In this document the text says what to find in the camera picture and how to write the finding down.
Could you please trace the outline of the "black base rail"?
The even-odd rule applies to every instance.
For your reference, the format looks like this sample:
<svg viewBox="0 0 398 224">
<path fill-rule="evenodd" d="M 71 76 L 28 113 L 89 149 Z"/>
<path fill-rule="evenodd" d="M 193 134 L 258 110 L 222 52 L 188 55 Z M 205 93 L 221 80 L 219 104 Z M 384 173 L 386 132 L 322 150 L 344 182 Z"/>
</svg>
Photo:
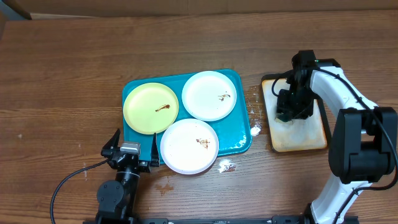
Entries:
<svg viewBox="0 0 398 224">
<path fill-rule="evenodd" d="M 84 221 L 83 224 L 113 224 L 113 223 L 138 223 L 138 224 L 311 224 L 309 217 L 304 215 L 286 216 L 276 215 L 272 218 L 233 218 L 233 219 L 182 219 L 169 220 L 167 218 L 145 218 L 132 220 L 111 220 L 100 218 L 95 221 Z"/>
</svg>

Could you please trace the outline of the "pale pink plate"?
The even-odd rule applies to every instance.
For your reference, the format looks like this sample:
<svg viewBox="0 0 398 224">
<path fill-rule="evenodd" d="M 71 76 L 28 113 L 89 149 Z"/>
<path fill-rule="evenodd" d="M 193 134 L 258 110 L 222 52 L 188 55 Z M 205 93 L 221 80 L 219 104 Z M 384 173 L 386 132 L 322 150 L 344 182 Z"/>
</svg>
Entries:
<svg viewBox="0 0 398 224">
<path fill-rule="evenodd" d="M 219 151 L 215 130 L 199 119 L 182 119 L 163 134 L 160 154 L 164 163 L 179 174 L 199 174 L 212 166 Z"/>
</svg>

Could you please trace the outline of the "teal plastic tray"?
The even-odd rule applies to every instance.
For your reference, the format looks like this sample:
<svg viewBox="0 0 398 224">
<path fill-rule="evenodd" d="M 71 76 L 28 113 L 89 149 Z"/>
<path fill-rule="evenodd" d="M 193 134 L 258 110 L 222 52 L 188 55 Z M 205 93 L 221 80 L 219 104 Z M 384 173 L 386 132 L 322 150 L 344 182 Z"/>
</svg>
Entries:
<svg viewBox="0 0 398 224">
<path fill-rule="evenodd" d="M 209 122 L 219 139 L 218 156 L 220 157 L 246 152 L 252 143 L 252 136 L 241 77 L 231 69 L 221 69 L 219 72 L 226 75 L 233 82 L 238 94 L 235 107 L 227 117 Z M 173 90 L 178 98 L 179 112 L 177 120 L 191 118 L 192 116 L 182 105 L 181 97 L 185 82 L 193 75 L 193 73 L 186 73 L 133 80 L 124 86 L 122 101 L 125 101 L 128 94 L 141 84 L 161 83 Z M 123 131 L 125 141 L 134 141 L 141 144 L 139 158 L 143 161 L 148 161 L 150 159 L 153 136 L 134 131 L 125 121 L 123 122 Z"/>
</svg>

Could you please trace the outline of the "white plate with brown stain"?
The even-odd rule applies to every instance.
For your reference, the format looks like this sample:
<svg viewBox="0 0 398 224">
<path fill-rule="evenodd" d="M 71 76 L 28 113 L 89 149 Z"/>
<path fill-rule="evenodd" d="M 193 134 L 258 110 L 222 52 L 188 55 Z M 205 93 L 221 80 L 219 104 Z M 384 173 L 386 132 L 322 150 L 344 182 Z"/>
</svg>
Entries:
<svg viewBox="0 0 398 224">
<path fill-rule="evenodd" d="M 237 101 L 233 82 L 220 72 L 204 71 L 183 86 L 182 102 L 188 113 L 202 121 L 217 121 L 232 112 Z"/>
</svg>

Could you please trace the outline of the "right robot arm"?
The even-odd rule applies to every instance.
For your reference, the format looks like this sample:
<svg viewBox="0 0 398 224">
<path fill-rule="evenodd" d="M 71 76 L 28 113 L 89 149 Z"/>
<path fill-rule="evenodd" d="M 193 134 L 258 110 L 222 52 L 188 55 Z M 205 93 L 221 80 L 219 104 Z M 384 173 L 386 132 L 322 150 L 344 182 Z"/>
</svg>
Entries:
<svg viewBox="0 0 398 224">
<path fill-rule="evenodd" d="M 312 50 L 294 55 L 292 69 L 283 76 L 290 87 L 276 93 L 277 120 L 309 118 L 317 98 L 336 116 L 328 150 L 331 176 L 301 223 L 344 223 L 362 192 L 388 190 L 397 183 L 394 178 L 385 186 L 373 185 L 384 175 L 397 174 L 397 112 L 368 100 L 335 59 L 317 59 Z"/>
</svg>

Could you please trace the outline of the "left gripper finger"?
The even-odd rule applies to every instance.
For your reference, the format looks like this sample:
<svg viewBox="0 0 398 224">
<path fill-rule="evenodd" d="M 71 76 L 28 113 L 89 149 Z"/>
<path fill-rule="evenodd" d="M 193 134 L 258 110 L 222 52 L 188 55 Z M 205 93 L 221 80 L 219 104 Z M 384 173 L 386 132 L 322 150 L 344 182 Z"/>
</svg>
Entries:
<svg viewBox="0 0 398 224">
<path fill-rule="evenodd" d="M 102 147 L 101 155 L 103 157 L 112 157 L 113 154 L 119 149 L 118 144 L 120 134 L 121 130 L 117 129 L 111 139 Z"/>
<path fill-rule="evenodd" d="M 151 167 L 160 166 L 159 150 L 157 147 L 157 133 L 153 134 L 152 147 L 150 152 L 150 166 Z"/>
</svg>

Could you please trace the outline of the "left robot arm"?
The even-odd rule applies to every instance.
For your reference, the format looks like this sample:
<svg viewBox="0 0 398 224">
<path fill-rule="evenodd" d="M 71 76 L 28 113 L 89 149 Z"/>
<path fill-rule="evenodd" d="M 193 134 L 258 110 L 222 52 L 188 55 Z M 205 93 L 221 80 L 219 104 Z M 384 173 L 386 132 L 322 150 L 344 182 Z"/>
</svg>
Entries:
<svg viewBox="0 0 398 224">
<path fill-rule="evenodd" d="M 141 145 L 138 142 L 124 142 L 119 146 L 120 134 L 117 130 L 101 150 L 106 163 L 116 170 L 116 177 L 101 184 L 97 191 L 96 223 L 142 223 L 133 212 L 139 180 L 142 173 L 150 173 L 153 167 L 160 166 L 156 133 L 148 161 L 139 158 Z"/>
</svg>

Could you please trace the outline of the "black tray with soapy water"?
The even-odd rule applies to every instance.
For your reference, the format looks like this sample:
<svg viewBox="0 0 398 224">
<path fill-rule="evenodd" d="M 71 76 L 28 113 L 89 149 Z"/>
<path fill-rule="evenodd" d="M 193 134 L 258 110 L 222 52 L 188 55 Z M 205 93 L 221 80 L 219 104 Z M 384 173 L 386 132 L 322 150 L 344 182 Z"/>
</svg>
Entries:
<svg viewBox="0 0 398 224">
<path fill-rule="evenodd" d="M 286 123 L 277 119 L 277 97 L 271 87 L 275 83 L 275 91 L 289 89 L 286 77 L 282 74 L 268 74 L 261 80 L 273 150 L 292 152 L 326 149 L 331 140 L 331 132 L 322 100 L 314 100 L 313 114 L 307 119 L 293 119 Z"/>
</svg>

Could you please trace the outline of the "yellow plate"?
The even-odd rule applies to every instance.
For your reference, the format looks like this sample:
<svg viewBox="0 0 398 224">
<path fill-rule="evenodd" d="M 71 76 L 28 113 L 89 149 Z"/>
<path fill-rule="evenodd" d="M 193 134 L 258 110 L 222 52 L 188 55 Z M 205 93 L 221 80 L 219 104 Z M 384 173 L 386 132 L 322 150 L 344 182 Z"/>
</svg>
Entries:
<svg viewBox="0 0 398 224">
<path fill-rule="evenodd" d="M 140 134 L 165 131 L 177 118 L 179 102 L 174 91 L 161 83 L 145 83 L 133 89 L 123 104 L 128 126 Z"/>
</svg>

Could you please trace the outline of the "green yellow sponge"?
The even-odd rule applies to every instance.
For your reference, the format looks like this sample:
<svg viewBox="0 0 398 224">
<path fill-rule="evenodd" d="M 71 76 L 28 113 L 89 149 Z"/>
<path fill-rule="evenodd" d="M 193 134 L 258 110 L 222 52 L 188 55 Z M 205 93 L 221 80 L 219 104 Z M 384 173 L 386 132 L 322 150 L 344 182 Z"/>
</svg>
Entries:
<svg viewBox="0 0 398 224">
<path fill-rule="evenodd" d="M 275 121 L 282 124 L 292 124 L 293 121 L 289 115 L 277 113 Z"/>
</svg>

